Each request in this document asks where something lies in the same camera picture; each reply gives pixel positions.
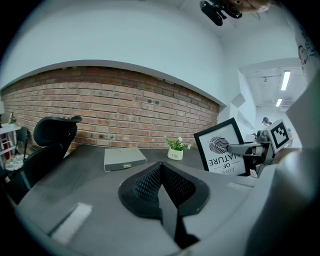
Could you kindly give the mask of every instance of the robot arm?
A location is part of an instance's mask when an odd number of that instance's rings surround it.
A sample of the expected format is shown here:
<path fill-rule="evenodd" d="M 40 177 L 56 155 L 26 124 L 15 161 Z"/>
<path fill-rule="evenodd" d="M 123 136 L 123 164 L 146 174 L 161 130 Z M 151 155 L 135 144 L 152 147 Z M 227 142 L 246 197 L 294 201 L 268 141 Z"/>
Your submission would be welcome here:
<path fill-rule="evenodd" d="M 289 143 L 290 137 L 284 121 L 278 120 L 261 130 L 255 142 L 229 145 L 229 153 L 251 158 L 251 169 L 260 176 L 264 167 L 271 165 L 276 153 Z"/>

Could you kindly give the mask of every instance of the black mesh object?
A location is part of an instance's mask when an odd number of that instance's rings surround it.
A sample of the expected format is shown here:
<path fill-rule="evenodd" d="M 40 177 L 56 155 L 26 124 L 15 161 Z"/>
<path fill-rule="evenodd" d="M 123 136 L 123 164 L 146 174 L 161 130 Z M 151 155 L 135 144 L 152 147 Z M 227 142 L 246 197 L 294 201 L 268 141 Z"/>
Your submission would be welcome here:
<path fill-rule="evenodd" d="M 162 164 L 162 184 L 178 209 L 179 216 L 189 216 L 199 213 L 210 198 L 208 185 L 171 164 Z"/>
<path fill-rule="evenodd" d="M 156 162 L 122 182 L 118 195 L 122 204 L 142 218 L 162 220 L 158 192 L 161 186 L 161 162 Z"/>
<path fill-rule="evenodd" d="M 162 220 L 158 199 L 162 184 L 181 217 L 200 212 L 210 197 L 205 182 L 167 162 L 157 162 L 124 180 L 118 195 L 136 216 Z"/>
<path fill-rule="evenodd" d="M 178 208 L 180 204 L 196 192 L 196 187 L 192 182 L 172 171 L 167 166 L 162 166 L 162 168 L 164 188 L 175 207 Z"/>
<path fill-rule="evenodd" d="M 134 192 L 138 197 L 158 205 L 158 191 L 162 184 L 160 179 L 160 168 L 161 166 L 138 179 L 134 188 Z"/>

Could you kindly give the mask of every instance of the potted plant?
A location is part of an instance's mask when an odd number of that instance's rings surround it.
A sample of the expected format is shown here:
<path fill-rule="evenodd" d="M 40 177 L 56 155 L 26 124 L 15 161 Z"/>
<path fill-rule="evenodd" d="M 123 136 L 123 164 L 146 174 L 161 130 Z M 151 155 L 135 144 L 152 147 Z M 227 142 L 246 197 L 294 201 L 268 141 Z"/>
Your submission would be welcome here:
<path fill-rule="evenodd" d="M 169 145 L 168 158 L 173 160 L 182 160 L 184 156 L 184 150 L 190 149 L 191 145 L 182 144 L 182 138 L 179 137 L 177 140 L 168 139 L 164 136 L 166 143 Z"/>

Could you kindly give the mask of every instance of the white ceiling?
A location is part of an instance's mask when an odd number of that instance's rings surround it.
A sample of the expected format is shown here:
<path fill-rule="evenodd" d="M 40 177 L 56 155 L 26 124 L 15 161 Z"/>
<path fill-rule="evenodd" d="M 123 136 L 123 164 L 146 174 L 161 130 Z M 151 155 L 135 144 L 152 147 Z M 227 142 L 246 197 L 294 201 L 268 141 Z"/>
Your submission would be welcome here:
<path fill-rule="evenodd" d="M 281 91 L 284 72 L 291 71 L 285 91 Z M 256 70 L 244 74 L 258 107 L 274 107 L 278 99 L 283 99 L 280 108 L 287 109 L 306 88 L 306 80 L 301 67 L 276 67 Z"/>
<path fill-rule="evenodd" d="M 75 2 L 89 1 L 89 0 L 46 0 L 42 2 L 36 13 L 33 13 L 32 21 L 29 20 L 26 24 L 25 29 L 34 26 L 41 19 L 46 16 L 66 8 Z M 91 2 L 99 1 L 123 1 L 123 0 L 91 0 Z M 237 35 L 243 35 L 246 32 L 254 32 L 256 30 L 268 29 L 271 26 L 278 25 L 279 23 L 286 22 L 284 11 L 278 7 L 272 7 L 267 12 L 262 13 L 244 13 L 240 19 L 234 19 L 227 16 L 227 19 L 223 21 L 222 26 L 216 26 L 200 9 L 201 0 L 130 0 L 130 1 L 141 1 L 141 2 L 154 2 L 158 4 L 170 5 L 177 8 L 198 20 L 202 25 L 208 27 L 214 32 L 219 38 L 234 37 Z"/>

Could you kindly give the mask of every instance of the office chair headrest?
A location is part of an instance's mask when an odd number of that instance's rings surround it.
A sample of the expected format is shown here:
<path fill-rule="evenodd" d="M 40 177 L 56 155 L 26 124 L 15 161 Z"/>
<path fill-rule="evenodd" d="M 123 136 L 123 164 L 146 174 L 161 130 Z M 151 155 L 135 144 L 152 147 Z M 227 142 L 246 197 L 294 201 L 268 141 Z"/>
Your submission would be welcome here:
<path fill-rule="evenodd" d="M 68 140 L 73 129 L 77 128 L 77 123 L 81 122 L 80 116 L 74 116 L 71 119 L 60 117 L 42 118 L 35 126 L 34 140 L 42 147 L 53 143 L 64 143 Z"/>

